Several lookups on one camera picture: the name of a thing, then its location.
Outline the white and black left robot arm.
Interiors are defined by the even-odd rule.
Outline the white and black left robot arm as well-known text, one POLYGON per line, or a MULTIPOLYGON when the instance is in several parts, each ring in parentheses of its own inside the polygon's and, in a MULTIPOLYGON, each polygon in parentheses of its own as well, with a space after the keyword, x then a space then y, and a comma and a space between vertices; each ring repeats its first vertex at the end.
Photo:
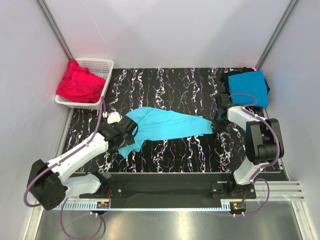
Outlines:
POLYGON ((70 197, 103 198, 108 195, 109 176, 87 172, 73 174, 96 156, 134 144, 138 124, 128 116, 110 115, 111 122, 98 124, 82 143, 64 154, 44 162, 35 161, 28 177, 26 192, 37 200, 37 206, 50 211, 70 197))

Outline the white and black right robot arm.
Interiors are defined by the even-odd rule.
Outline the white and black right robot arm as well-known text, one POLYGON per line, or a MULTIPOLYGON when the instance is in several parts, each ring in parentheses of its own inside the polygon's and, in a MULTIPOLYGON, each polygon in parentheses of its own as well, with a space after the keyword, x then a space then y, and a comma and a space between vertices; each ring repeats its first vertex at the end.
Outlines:
POLYGON ((211 124, 214 132, 226 131, 228 125, 236 124, 245 132, 246 157, 240 167, 229 177, 224 192, 239 198, 255 177, 265 168, 273 166, 284 155, 280 123, 275 118, 260 117, 245 106, 231 102, 227 94, 215 98, 217 111, 211 124))

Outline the light cyan t shirt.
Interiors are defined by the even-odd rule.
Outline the light cyan t shirt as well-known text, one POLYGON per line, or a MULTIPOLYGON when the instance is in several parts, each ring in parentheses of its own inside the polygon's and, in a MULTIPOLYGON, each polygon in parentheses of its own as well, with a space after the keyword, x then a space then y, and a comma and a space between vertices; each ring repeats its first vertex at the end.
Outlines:
POLYGON ((140 107, 126 114, 137 123, 134 143, 118 150, 124 158, 139 152, 145 141, 164 141, 212 134, 212 122, 202 116, 182 114, 172 110, 140 107))

